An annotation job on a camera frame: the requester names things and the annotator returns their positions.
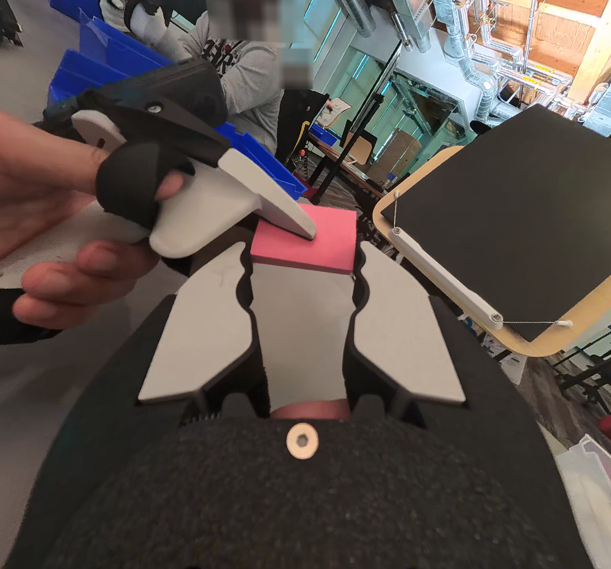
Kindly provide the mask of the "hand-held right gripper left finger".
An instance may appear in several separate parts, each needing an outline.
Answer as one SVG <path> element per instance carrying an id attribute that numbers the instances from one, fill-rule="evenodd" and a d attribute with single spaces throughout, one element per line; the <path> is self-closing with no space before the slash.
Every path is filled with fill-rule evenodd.
<path id="1" fill-rule="evenodd" d="M 138 394 L 143 405 L 186 400 L 201 419 L 225 399 L 246 396 L 259 418 L 271 412 L 268 378 L 251 309 L 249 247 L 236 242 L 199 268 L 175 294 Z"/>

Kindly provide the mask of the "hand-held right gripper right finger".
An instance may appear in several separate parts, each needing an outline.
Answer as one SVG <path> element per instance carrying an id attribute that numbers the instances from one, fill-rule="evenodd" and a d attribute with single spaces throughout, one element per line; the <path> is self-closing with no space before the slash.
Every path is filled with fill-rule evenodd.
<path id="1" fill-rule="evenodd" d="M 343 350 L 351 412 L 377 397 L 401 419 L 411 403 L 462 406 L 466 395 L 432 298 L 407 270 L 369 242 L 355 249 L 354 311 Z"/>

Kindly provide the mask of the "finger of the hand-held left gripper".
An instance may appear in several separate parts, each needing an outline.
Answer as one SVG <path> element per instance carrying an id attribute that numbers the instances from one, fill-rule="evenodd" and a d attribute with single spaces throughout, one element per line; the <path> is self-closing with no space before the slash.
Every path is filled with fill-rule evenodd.
<path id="1" fill-rule="evenodd" d="M 218 160 L 218 168 L 235 179 L 256 198 L 256 211 L 267 222 L 307 240 L 317 235 L 315 222 L 264 170 L 231 148 Z"/>

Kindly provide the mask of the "pink sticky note pad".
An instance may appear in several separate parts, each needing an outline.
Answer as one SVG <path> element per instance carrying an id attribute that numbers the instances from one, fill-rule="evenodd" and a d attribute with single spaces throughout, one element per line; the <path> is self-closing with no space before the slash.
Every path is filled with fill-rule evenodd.
<path id="1" fill-rule="evenodd" d="M 307 240 L 260 220 L 250 247 L 252 262 L 351 274 L 357 242 L 357 212 L 306 203 L 299 205 L 317 227 L 315 238 Z"/>

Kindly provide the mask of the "grey desk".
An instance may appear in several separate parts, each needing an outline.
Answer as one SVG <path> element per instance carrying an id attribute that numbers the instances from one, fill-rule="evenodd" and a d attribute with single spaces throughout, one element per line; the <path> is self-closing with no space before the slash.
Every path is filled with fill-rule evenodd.
<path id="1" fill-rule="evenodd" d="M 344 396 L 339 335 L 348 325 L 349 278 L 255 268 L 253 310 L 272 408 Z M 1 565 L 36 476 L 77 399 L 160 301 L 185 281 L 159 263 L 127 297 L 101 306 L 83 325 L 47 341 L 1 347 Z"/>

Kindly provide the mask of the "person's left hand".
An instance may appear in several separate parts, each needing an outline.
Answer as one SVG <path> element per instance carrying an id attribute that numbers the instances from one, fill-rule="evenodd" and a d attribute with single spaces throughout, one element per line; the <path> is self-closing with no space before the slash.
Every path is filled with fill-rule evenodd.
<path id="1" fill-rule="evenodd" d="M 1 259 L 89 205 L 107 154 L 1 112 Z M 160 258 L 147 242 L 94 240 L 74 262 L 41 259 L 23 275 L 14 318 L 63 331 L 124 298 Z"/>

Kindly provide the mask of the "white stand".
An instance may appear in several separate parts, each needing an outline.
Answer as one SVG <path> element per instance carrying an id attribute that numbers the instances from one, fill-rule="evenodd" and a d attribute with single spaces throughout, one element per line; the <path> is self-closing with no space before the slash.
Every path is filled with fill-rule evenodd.
<path id="1" fill-rule="evenodd" d="M 493 306 L 470 290 L 399 227 L 389 232 L 394 247 L 481 327 L 500 331 L 504 320 Z"/>

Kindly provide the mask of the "black jacket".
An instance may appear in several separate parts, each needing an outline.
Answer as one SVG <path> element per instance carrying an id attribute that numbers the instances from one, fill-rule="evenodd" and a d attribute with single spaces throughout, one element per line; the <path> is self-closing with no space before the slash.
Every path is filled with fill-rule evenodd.
<path id="1" fill-rule="evenodd" d="M 275 153 L 275 158 L 283 166 L 329 100 L 329 94 L 321 94 L 310 89 L 284 90 L 280 102 Z"/>

